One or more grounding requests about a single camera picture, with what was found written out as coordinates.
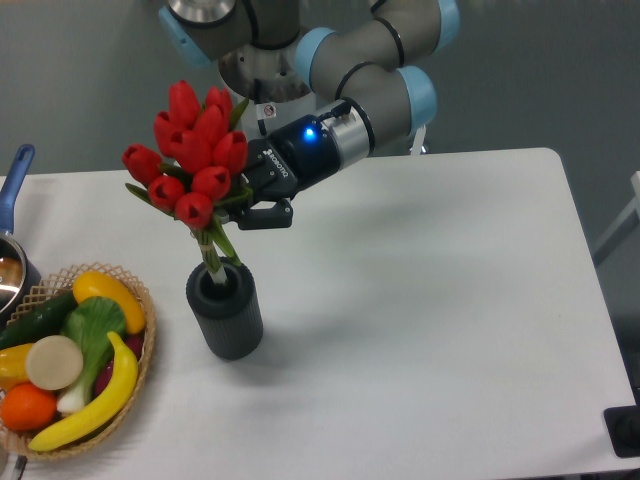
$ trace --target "tulip bouquet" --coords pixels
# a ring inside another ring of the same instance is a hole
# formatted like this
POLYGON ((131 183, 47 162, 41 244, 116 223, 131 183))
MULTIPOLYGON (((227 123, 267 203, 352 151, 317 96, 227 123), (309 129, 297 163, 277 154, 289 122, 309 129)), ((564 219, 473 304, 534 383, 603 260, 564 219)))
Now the tulip bouquet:
POLYGON ((193 88, 180 81, 169 88, 169 111, 158 113, 153 123, 160 153, 175 162, 164 162, 141 144, 129 146, 122 155, 131 176, 144 187, 127 183, 127 189, 189 227, 218 285, 227 277, 216 247, 231 263, 241 265, 219 214, 251 197, 239 177, 247 162, 247 139, 234 131, 247 104, 245 99, 234 108, 229 91, 216 87, 201 104, 193 88))

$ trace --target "green cucumber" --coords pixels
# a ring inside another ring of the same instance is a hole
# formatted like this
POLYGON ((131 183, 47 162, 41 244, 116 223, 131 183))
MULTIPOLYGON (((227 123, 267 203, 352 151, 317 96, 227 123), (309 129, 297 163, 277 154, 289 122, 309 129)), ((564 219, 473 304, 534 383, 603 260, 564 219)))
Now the green cucumber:
POLYGON ((41 303, 0 332, 0 350, 58 335, 64 319, 77 306, 71 290, 41 303))

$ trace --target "saucepan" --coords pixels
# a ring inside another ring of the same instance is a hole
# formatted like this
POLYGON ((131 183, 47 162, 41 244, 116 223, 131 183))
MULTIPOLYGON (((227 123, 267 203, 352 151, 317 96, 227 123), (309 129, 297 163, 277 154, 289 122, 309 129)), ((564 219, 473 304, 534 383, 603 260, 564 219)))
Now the saucepan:
POLYGON ((0 330, 31 287, 40 282, 40 273, 13 235, 13 211, 35 155, 33 145, 22 145, 0 190, 0 330))

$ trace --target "black vase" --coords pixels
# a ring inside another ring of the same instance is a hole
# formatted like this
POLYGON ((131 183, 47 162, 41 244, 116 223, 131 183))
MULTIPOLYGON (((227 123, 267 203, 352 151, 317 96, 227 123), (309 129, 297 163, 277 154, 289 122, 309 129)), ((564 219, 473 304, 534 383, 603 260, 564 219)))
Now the black vase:
POLYGON ((211 351, 225 360, 237 360, 260 343, 262 316, 249 269, 221 260, 227 285, 215 285, 201 263, 187 280, 187 301, 211 351))

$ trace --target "orange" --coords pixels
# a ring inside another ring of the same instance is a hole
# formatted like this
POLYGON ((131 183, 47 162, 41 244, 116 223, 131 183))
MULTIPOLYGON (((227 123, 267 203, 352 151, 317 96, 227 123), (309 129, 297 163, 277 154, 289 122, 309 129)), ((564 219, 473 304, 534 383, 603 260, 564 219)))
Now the orange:
POLYGON ((32 383, 22 383, 9 390, 0 404, 2 423, 14 432, 44 428, 56 414, 56 397, 32 383))

